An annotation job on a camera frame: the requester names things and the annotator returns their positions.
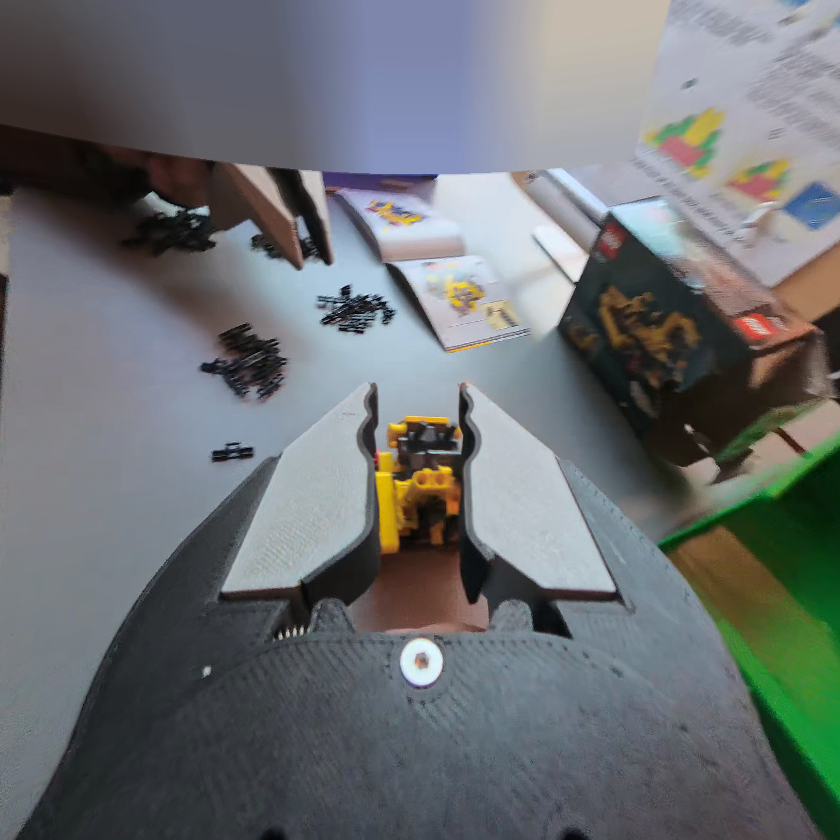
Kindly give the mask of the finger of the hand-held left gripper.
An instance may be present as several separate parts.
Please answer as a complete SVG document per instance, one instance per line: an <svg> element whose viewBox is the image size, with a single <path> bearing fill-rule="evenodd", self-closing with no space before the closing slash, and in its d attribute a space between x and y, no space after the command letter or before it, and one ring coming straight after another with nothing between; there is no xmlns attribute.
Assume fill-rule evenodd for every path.
<svg viewBox="0 0 840 840"><path fill-rule="evenodd" d="M220 232L252 222L283 259L303 268L297 219L267 168L215 164L210 175L210 219Z"/></svg>
<svg viewBox="0 0 840 840"><path fill-rule="evenodd" d="M278 188L281 205L290 213L291 232L301 257L305 256L303 239L306 239L311 242L312 253L324 265L332 265L333 242L322 173L310 170L269 170L269 174ZM299 223L306 228L305 238L300 234Z"/></svg>

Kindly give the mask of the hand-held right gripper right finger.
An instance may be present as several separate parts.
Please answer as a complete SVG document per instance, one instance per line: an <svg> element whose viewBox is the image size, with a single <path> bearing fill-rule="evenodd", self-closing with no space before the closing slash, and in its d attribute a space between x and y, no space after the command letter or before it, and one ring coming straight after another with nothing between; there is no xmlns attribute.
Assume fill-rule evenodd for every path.
<svg viewBox="0 0 840 840"><path fill-rule="evenodd" d="M460 576L469 602L609 602L618 586L557 455L477 386L458 388Z"/></svg>

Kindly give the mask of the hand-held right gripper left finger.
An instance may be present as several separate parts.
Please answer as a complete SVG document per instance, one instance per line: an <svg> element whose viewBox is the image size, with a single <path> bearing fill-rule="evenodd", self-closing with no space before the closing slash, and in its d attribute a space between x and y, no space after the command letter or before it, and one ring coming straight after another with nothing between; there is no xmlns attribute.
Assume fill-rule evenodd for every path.
<svg viewBox="0 0 840 840"><path fill-rule="evenodd" d="M283 450L223 599L349 606L371 587L381 568L377 424L377 386L364 382Z"/></svg>

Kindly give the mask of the yellow lego bulldozer model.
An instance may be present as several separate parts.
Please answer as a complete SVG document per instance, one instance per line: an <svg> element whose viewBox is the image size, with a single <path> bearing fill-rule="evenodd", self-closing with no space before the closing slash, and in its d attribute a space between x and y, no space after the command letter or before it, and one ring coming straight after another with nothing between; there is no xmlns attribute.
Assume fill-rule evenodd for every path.
<svg viewBox="0 0 840 840"><path fill-rule="evenodd" d="M381 553L453 543L463 479L459 426L444 416L406 416L385 437L374 457Z"/></svg>

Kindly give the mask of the open lego instruction booklet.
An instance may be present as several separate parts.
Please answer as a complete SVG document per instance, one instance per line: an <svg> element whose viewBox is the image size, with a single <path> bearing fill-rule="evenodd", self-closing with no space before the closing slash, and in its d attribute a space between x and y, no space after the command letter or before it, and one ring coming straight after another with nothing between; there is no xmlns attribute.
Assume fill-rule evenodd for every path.
<svg viewBox="0 0 840 840"><path fill-rule="evenodd" d="M468 255L454 220L408 192L341 187L335 196L444 351L529 334L490 263Z"/></svg>

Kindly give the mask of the black lego set box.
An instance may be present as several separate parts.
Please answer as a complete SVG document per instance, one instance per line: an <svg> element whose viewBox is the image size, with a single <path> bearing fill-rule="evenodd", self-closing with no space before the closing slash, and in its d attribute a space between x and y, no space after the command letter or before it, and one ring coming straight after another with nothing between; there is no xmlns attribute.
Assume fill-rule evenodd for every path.
<svg viewBox="0 0 840 840"><path fill-rule="evenodd" d="M823 332L661 197L609 210L559 330L678 467L740 461L835 396Z"/></svg>

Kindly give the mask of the white stand base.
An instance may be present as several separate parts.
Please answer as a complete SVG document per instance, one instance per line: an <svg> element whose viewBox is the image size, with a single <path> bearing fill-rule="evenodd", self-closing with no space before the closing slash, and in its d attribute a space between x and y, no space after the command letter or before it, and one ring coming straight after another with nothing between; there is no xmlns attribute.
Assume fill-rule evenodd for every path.
<svg viewBox="0 0 840 840"><path fill-rule="evenodd" d="M577 283L608 206L563 169L515 171L511 179L549 219L533 230L535 242L569 281Z"/></svg>

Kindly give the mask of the green plastic bin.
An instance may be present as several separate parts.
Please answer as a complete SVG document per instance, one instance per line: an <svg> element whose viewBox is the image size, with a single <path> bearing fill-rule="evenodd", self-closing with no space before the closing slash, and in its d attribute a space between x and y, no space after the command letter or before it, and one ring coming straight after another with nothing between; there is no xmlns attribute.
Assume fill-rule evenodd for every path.
<svg viewBox="0 0 840 840"><path fill-rule="evenodd" d="M783 772L839 838L839 437L659 543L739 666Z"/></svg>

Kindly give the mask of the printed paper sheet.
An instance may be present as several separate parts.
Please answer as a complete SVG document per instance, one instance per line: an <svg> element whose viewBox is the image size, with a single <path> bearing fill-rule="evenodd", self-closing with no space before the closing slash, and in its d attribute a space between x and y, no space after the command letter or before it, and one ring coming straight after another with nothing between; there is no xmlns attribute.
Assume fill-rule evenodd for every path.
<svg viewBox="0 0 840 840"><path fill-rule="evenodd" d="M632 165L766 287L835 246L839 2L671 2Z"/></svg>

